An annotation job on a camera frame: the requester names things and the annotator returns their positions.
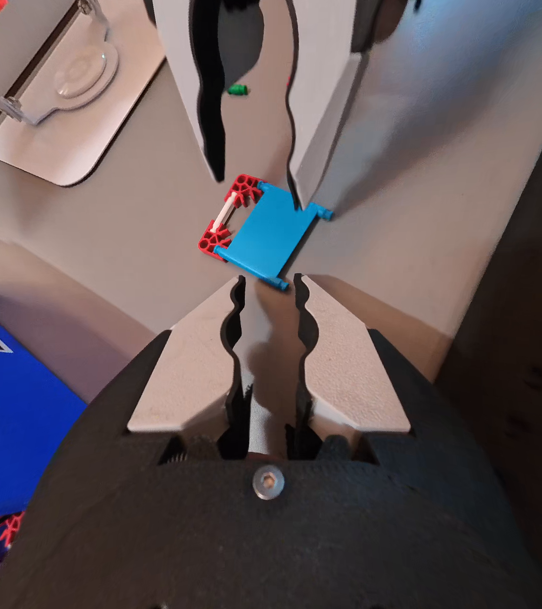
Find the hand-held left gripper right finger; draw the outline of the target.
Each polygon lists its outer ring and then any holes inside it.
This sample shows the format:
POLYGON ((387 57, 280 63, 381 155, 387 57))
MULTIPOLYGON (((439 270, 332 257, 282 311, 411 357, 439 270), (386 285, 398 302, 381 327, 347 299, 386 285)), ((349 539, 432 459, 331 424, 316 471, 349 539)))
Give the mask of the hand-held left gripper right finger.
POLYGON ((408 435, 412 424, 366 324, 309 276, 295 274, 293 285, 305 352, 288 457, 313 460, 330 437, 342 438, 352 456, 366 434, 408 435))

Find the black perforated board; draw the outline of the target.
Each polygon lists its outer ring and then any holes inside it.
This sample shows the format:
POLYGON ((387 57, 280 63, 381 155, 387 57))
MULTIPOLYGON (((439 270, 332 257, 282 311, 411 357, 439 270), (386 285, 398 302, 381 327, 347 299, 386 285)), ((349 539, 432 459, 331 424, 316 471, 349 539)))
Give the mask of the black perforated board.
POLYGON ((542 572, 542 151, 435 384, 487 453, 542 572))

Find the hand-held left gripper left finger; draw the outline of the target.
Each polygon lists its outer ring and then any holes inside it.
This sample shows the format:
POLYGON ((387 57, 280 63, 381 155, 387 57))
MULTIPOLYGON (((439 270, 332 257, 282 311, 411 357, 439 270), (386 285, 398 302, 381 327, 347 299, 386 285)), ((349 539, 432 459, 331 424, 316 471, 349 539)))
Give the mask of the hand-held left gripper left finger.
POLYGON ((235 345, 242 336, 243 275, 231 278, 169 331, 127 423, 132 433, 205 436, 224 459, 243 459, 250 442, 251 389, 244 390, 235 345))

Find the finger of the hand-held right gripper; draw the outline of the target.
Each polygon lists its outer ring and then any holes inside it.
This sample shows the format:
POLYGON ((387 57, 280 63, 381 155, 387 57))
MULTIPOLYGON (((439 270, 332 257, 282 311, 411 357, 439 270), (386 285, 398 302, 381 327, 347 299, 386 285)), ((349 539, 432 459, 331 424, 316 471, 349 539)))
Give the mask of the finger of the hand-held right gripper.
POLYGON ((225 73, 219 48, 220 1, 153 1, 166 59, 207 168, 225 179, 221 98, 225 73))
POLYGON ((313 201, 345 123, 362 54, 352 50, 357 1, 290 1, 295 58, 286 103, 287 178, 295 205, 313 201))

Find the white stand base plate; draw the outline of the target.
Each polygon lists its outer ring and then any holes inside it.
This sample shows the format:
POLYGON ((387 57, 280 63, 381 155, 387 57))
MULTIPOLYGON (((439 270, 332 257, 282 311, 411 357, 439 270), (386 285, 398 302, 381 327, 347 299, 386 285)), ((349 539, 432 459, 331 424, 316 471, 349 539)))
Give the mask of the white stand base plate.
POLYGON ((83 181, 163 59, 144 1, 10 1, 0 162, 59 187, 83 181))

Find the white short rod with connectors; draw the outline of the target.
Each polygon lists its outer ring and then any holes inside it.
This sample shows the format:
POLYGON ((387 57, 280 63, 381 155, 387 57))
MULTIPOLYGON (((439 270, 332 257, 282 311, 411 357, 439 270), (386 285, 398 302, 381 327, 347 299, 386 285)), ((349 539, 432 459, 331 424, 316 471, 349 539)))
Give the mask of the white short rod with connectors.
POLYGON ((225 221, 230 217, 232 211, 235 209, 234 202, 235 202, 236 195, 237 195, 237 193, 233 192, 226 199, 220 213, 218 214, 218 216, 216 217, 216 219, 214 220, 214 222, 212 224, 211 232, 216 233, 218 231, 219 227, 222 224, 224 224, 225 221))

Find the teal plastic panel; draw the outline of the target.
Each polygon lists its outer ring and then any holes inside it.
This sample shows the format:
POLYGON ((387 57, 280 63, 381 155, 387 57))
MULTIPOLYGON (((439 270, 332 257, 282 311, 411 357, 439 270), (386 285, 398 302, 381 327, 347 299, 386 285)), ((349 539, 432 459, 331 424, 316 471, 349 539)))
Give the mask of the teal plastic panel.
POLYGON ((285 291, 288 283, 280 277, 292 254, 315 219, 329 221, 333 212, 316 203, 306 209, 295 205, 292 195, 279 187, 261 180, 263 195, 245 220, 242 227, 231 235, 227 249, 216 248, 223 256, 242 270, 285 291))

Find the blue plastic bin with label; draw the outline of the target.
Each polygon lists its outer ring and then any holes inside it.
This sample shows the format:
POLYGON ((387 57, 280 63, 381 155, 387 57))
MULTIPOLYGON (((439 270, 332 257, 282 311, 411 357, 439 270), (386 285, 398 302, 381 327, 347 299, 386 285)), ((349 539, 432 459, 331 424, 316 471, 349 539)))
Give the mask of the blue plastic bin with label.
POLYGON ((0 325, 0 516, 22 512, 86 403, 0 325))

